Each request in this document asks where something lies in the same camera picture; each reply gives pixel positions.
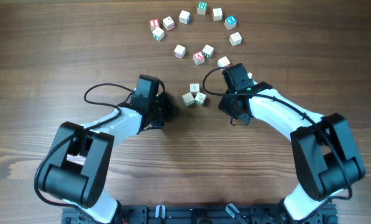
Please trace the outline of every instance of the small block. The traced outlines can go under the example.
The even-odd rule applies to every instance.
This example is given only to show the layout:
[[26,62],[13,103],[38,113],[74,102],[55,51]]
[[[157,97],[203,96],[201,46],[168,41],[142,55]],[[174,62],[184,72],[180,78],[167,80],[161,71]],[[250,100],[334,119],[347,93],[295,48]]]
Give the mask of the small block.
[[227,27],[227,29],[232,29],[236,26],[236,18],[234,16],[229,16],[227,19],[225,19],[225,27]]
[[195,102],[195,99],[193,98],[192,93],[187,93],[183,95],[183,102],[185,106],[189,106]]
[[202,52],[203,52],[204,56],[207,59],[209,59],[209,58],[211,58],[211,55],[214,52],[214,48],[212,46],[206,44],[206,46],[204,46]]
[[196,104],[203,106],[205,100],[206,100],[206,95],[205,94],[200,93],[200,92],[198,94],[196,94],[196,97],[195,97],[195,103]]
[[185,52],[186,52],[185,47],[183,47],[179,44],[174,49],[175,56],[178,57],[178,58],[183,58],[184,55],[185,55]]
[[169,16],[163,19],[163,26],[166,28],[166,30],[171,30],[174,28],[175,24],[173,19]]
[[220,58],[218,60],[218,67],[228,67],[231,63],[227,57]]
[[236,32],[229,37],[229,41],[231,42],[232,46],[235,46],[242,42],[242,37],[240,36],[239,32]]
[[181,13],[180,13],[180,22],[184,23],[184,24],[188,24],[190,22],[190,19],[191,19],[191,14],[187,11],[184,11],[182,10]]
[[190,84],[191,93],[198,93],[199,92],[199,83],[192,83]]
[[202,52],[197,52],[193,54],[193,61],[197,65],[204,63],[204,54]]
[[198,14],[205,15],[207,8],[208,8],[208,3],[207,2],[199,2],[198,3],[198,10],[196,12]]
[[159,20],[158,19],[151,19],[149,20],[150,30],[153,32],[156,27],[159,27]]
[[156,27],[156,29],[152,32],[154,39],[160,41],[165,36],[165,31],[163,31],[160,27]]
[[222,9],[213,9],[213,21],[220,21],[222,19]]

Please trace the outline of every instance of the black mounting base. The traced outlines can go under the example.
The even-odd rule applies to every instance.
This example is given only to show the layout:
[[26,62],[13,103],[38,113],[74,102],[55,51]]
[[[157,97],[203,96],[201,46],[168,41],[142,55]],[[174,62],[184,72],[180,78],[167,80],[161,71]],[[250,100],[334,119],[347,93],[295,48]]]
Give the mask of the black mounting base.
[[[276,224],[280,210],[278,204],[256,204],[239,206],[240,216],[249,224]],[[121,213],[126,222],[117,220],[114,224],[239,224],[226,212],[225,206],[218,207],[166,207],[164,217],[156,218],[156,207],[145,205],[123,205]],[[336,205],[327,204],[305,224],[337,224]],[[92,222],[73,208],[64,208],[61,224],[100,224]]]

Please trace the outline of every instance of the wooden surface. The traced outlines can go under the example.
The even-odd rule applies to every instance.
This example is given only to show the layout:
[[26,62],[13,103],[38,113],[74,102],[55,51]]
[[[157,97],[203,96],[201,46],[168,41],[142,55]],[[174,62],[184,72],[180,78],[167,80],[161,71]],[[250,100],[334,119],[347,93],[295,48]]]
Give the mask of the wooden surface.
[[[233,30],[211,10],[235,15]],[[181,10],[191,12],[180,24]],[[152,38],[148,21],[172,16],[174,30]],[[242,35],[232,47],[229,36]],[[183,60],[173,56],[186,47]],[[214,47],[196,66],[192,53]],[[349,202],[336,202],[341,223],[371,223],[371,3],[365,1],[214,1],[208,15],[196,1],[135,1],[0,5],[0,223],[59,223],[61,208],[34,194],[34,172],[65,121],[94,121],[111,109],[88,105],[83,93],[112,82],[134,88],[139,74],[162,79],[180,108],[163,131],[126,139],[112,152],[106,188],[123,204],[277,203],[296,186],[290,143],[253,120],[231,126],[208,95],[186,108],[190,83],[227,56],[257,81],[322,114],[345,116],[367,175]],[[208,87],[225,90],[215,73]],[[91,98],[110,103],[127,93],[113,87]]]

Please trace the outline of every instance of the cable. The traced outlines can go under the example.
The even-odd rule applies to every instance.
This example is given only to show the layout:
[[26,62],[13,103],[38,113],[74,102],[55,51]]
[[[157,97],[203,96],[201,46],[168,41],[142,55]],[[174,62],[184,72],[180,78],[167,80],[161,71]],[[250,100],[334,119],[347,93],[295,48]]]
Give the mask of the cable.
[[59,206],[59,207],[72,207],[72,208],[75,208],[75,209],[78,209],[79,206],[78,205],[73,205],[73,204],[70,204],[70,203],[58,203],[58,202],[53,202],[53,201],[50,201],[48,199],[46,199],[42,193],[40,192],[39,190],[39,186],[38,186],[38,182],[39,182],[39,178],[40,178],[40,173],[44,167],[44,165],[47,163],[47,161],[51,158],[51,156],[59,149],[61,148],[65,143],[67,143],[69,140],[72,140],[73,138],[77,138],[79,136],[81,136],[82,134],[86,134],[89,130],[91,129],[94,129],[94,128],[99,128],[101,127],[102,125],[106,124],[106,123],[109,123],[113,120],[115,120],[116,118],[120,117],[121,115],[121,110],[118,106],[116,105],[112,105],[112,104],[109,104],[109,103],[100,103],[100,102],[94,102],[94,101],[90,101],[90,100],[87,100],[87,94],[91,91],[91,90],[94,90],[95,88],[97,87],[100,87],[100,86],[116,86],[116,87],[119,87],[119,88],[123,88],[125,90],[128,90],[130,91],[131,93],[129,94],[129,96],[127,96],[126,98],[126,101],[129,99],[129,97],[131,96],[131,94],[134,93],[134,91],[132,91],[131,89],[129,88],[126,88],[124,86],[121,86],[121,85],[117,85],[117,84],[113,84],[113,83],[102,83],[102,84],[99,84],[99,85],[95,85],[95,86],[92,86],[91,88],[89,88],[85,95],[83,96],[83,99],[85,100],[85,102],[87,103],[90,103],[92,105],[101,105],[101,106],[110,106],[110,107],[113,107],[114,109],[117,109],[117,115],[113,116],[112,118],[109,118],[105,121],[102,121],[98,124],[95,124],[93,126],[90,126],[88,128],[85,128],[85,129],[82,129],[82,130],[79,130],[79,131],[75,131],[75,133],[71,134],[70,136],[66,137],[64,140],[62,140],[61,142],[59,142],[56,146],[54,146],[49,152],[48,154],[44,157],[44,159],[42,160],[42,162],[40,163],[39,167],[37,168],[36,170],[36,173],[35,173],[35,179],[34,179],[34,190],[35,190],[35,193],[36,195],[45,203],[49,204],[49,205],[54,205],[54,206]]
[[344,178],[344,181],[346,182],[346,188],[348,190],[348,196],[346,196],[346,197],[344,197],[344,196],[330,196],[330,197],[327,198],[327,200],[331,201],[333,199],[339,199],[339,200],[349,200],[349,199],[351,199],[352,198],[352,187],[351,187],[348,175],[346,174],[346,170],[344,169],[344,166],[342,165],[342,162],[340,160],[340,157],[339,157],[338,153],[336,152],[336,150],[334,150],[334,147],[331,144],[330,140],[327,138],[327,136],[322,132],[322,130],[319,129],[318,125],[309,116],[306,115],[306,113],[301,112],[299,109],[295,108],[293,105],[291,105],[291,104],[289,104],[289,103],[287,103],[283,100],[280,100],[280,99],[278,99],[274,96],[267,96],[267,95],[258,94],[258,93],[214,93],[214,92],[211,92],[211,91],[206,89],[205,82],[206,82],[206,79],[209,77],[209,75],[212,74],[213,72],[217,71],[217,70],[227,69],[227,68],[229,68],[229,67],[218,67],[218,68],[215,68],[215,69],[211,70],[209,73],[207,73],[207,75],[203,79],[203,89],[205,90],[205,92],[209,93],[210,95],[223,96],[223,97],[257,96],[257,97],[267,98],[267,99],[270,99],[272,101],[276,101],[278,103],[281,103],[281,104],[289,107],[290,109],[292,109],[293,111],[295,111],[299,115],[301,115],[303,117],[303,119],[306,119],[307,121],[309,121],[314,126],[314,128],[317,130],[318,134],[322,137],[325,144],[327,146],[329,146],[337,164],[339,165],[339,168],[340,168],[341,174]]

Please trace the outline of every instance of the white cube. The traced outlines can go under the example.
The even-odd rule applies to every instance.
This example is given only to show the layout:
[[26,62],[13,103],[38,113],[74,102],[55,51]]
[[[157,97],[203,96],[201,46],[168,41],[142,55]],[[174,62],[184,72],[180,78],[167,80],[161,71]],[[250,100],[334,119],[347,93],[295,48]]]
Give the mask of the white cube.
[[174,49],[174,56],[178,58],[183,58],[186,50],[185,47],[181,46],[180,44],[177,45]]
[[227,57],[220,58],[218,60],[218,67],[228,67],[231,63]]
[[190,85],[191,93],[199,92],[199,83],[191,83]]
[[191,14],[187,11],[182,10],[180,13],[180,22],[188,24],[191,19]]
[[175,24],[173,19],[169,16],[163,19],[163,26],[166,28],[166,30],[171,30],[174,28]]
[[227,29],[232,29],[236,26],[236,18],[234,16],[229,16],[227,19],[225,19],[225,27],[227,27]]
[[149,20],[150,30],[153,32],[156,27],[159,27],[159,20],[158,19],[151,19]]
[[240,36],[239,32],[236,32],[235,34],[232,34],[229,37],[229,41],[232,44],[232,46],[238,45],[242,42],[242,37]]
[[152,32],[152,36],[155,38],[155,40],[160,41],[165,36],[165,31],[163,31],[160,27],[156,27]]
[[202,50],[204,57],[206,57],[207,59],[211,58],[211,55],[213,54],[213,52],[214,52],[214,48],[207,44],[206,46],[204,46]]
[[206,100],[206,95],[203,93],[196,94],[195,103],[203,106],[204,101]]
[[213,21],[220,21],[222,19],[222,9],[213,9]]
[[200,64],[204,63],[203,53],[202,52],[197,52],[197,53],[193,54],[193,61],[197,65],[200,65]]
[[208,8],[208,3],[207,2],[199,2],[198,3],[198,10],[196,12],[198,14],[205,15],[207,8]]
[[193,98],[192,93],[187,93],[183,95],[183,101],[185,106],[189,106],[195,102],[195,99]]

